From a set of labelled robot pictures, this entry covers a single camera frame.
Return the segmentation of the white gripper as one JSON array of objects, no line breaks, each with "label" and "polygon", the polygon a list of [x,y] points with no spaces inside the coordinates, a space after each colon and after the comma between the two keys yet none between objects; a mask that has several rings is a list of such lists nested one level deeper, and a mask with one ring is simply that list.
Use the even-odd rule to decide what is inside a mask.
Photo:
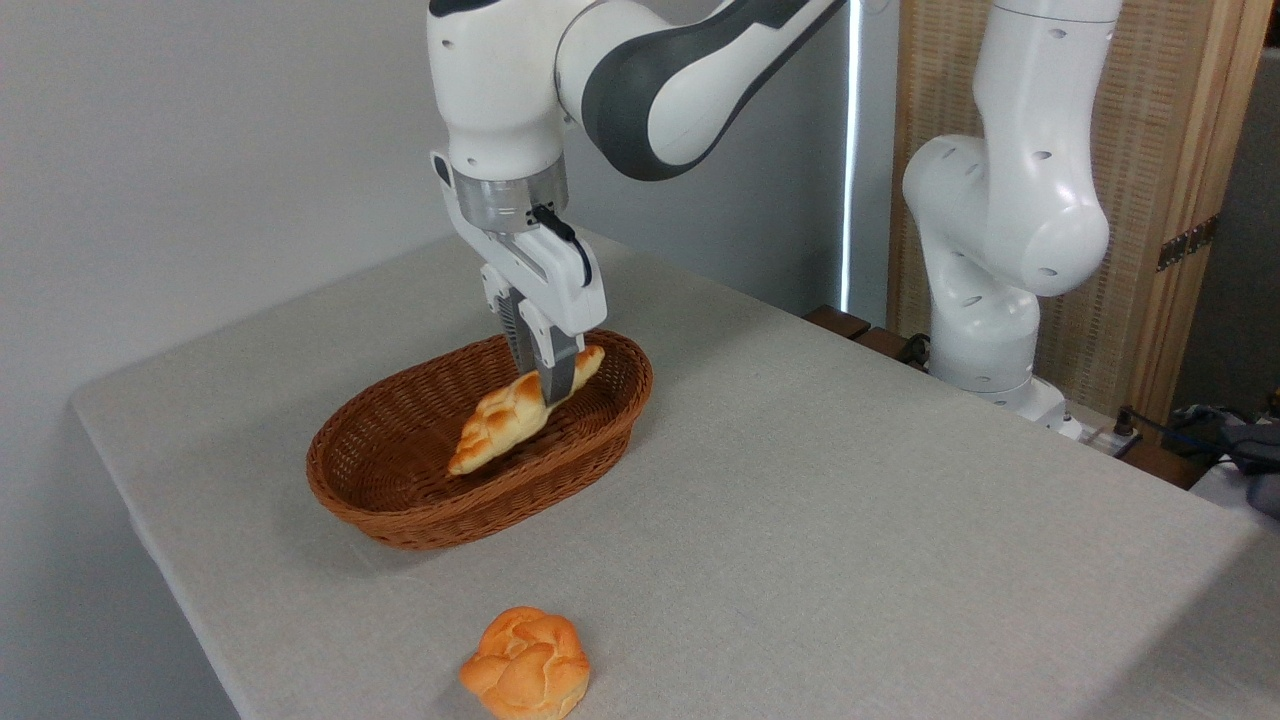
[{"label": "white gripper", "polygon": [[431,161],[457,233],[486,263],[486,301],[517,372],[535,372],[547,406],[563,402],[585,350],[581,333],[607,316],[595,255],[557,214],[568,201],[564,159],[518,179],[472,178],[440,152]]}]

